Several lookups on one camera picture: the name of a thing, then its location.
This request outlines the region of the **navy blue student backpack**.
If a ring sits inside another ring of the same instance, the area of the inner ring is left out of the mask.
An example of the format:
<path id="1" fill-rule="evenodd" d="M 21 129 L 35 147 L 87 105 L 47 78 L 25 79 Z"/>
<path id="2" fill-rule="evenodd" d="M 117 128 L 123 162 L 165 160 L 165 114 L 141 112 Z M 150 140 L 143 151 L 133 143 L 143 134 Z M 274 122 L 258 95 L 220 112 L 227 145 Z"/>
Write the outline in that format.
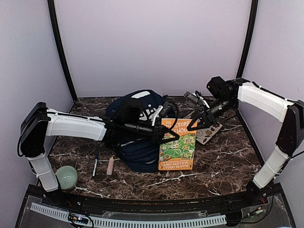
<path id="1" fill-rule="evenodd" d="M 166 97 L 161 96 L 153 90 L 139 90 L 120 97 L 109 104 L 106 108 L 105 116 L 112 124 L 107 127 L 105 135 L 106 147 L 114 150 L 117 156 L 135 172 L 154 172 L 158 169 L 160 144 L 153 144 L 150 138 L 137 135 L 117 128 L 114 123 L 122 122 L 117 118 L 117 110 L 123 100 L 135 98 L 142 102 L 142 113 L 138 121 L 145 121 L 155 125 L 162 125 L 161 118 L 156 116 L 156 110 L 159 105 L 166 102 Z M 175 104 L 169 103 L 171 106 L 167 117 L 177 120 L 178 110 L 173 110 Z M 166 133 L 172 130 L 166 127 Z"/>

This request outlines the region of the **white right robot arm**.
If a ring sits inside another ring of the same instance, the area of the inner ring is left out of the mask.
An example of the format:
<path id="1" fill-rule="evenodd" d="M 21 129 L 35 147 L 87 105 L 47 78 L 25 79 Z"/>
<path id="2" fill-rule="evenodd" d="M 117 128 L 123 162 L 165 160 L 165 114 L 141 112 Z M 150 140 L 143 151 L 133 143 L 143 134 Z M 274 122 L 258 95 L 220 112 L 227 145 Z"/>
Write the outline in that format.
<path id="1" fill-rule="evenodd" d="M 207 83 L 207 89 L 214 97 L 212 102 L 207 102 L 198 91 L 184 94 L 197 106 L 187 126 L 189 131 L 211 127 L 227 110 L 237 109 L 239 103 L 259 109 L 281 124 L 273 152 L 250 181 L 248 186 L 251 189 L 242 196 L 245 205 L 253 206 L 261 198 L 259 190 L 280 175 L 289 161 L 298 156 L 295 151 L 304 140 L 304 103 L 277 95 L 244 78 L 224 80 L 216 76 Z"/>

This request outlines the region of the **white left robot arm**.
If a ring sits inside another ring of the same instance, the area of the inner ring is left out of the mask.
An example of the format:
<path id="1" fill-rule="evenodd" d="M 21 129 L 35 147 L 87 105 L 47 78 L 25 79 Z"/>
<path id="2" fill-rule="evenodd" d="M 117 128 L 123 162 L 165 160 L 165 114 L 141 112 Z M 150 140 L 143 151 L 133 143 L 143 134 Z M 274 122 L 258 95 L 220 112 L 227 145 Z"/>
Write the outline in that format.
<path id="1" fill-rule="evenodd" d="M 163 144 L 179 139 L 172 128 L 140 121 L 116 122 L 109 118 L 89 117 L 59 112 L 39 102 L 23 121 L 17 144 L 19 157 L 26 157 L 48 199 L 57 207 L 67 203 L 67 196 L 61 192 L 61 185 L 45 154 L 44 142 L 47 136 L 68 136 L 102 141 L 110 129 L 148 137 L 151 143 Z"/>

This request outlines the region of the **orange green paperback book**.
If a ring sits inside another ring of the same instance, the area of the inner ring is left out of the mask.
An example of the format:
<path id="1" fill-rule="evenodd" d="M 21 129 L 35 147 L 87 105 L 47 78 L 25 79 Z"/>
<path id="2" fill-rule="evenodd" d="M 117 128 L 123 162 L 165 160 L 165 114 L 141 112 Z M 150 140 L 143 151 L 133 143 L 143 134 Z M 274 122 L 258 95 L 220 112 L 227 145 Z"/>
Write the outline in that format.
<path id="1" fill-rule="evenodd" d="M 178 119 L 174 128 L 180 138 L 160 145 L 158 170 L 192 170 L 194 162 L 196 130 L 188 131 L 190 119 Z"/>

